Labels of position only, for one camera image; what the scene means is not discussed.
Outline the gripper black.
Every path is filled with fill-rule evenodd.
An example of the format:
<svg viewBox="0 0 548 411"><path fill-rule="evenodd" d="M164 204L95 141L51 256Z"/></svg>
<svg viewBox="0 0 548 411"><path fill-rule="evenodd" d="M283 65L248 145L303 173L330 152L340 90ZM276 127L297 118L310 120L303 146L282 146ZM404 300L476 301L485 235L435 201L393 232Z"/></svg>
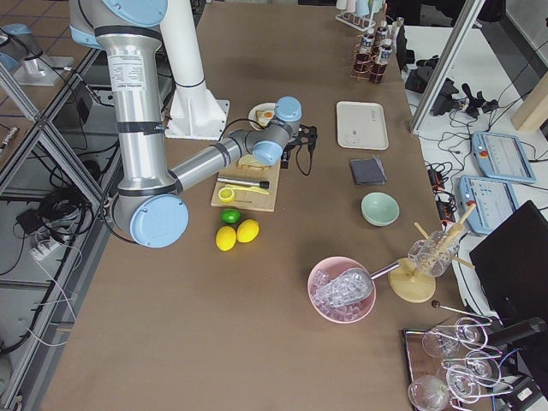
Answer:
<svg viewBox="0 0 548 411"><path fill-rule="evenodd" d="M287 162L290 160L290 149L285 149L281 156L281 168L287 169Z"/></svg>

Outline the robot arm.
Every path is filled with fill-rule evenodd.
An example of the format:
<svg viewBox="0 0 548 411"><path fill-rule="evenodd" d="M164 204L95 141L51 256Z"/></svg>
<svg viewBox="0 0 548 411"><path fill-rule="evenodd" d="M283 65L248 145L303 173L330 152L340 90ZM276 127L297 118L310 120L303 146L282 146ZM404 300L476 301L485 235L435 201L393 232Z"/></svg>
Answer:
<svg viewBox="0 0 548 411"><path fill-rule="evenodd" d="M73 1L75 42L106 53L124 176L111 215L159 248L188 225L185 189L250 154L273 165L297 135L301 104L280 98L262 131L224 132L229 104L206 86L187 1Z"/></svg>

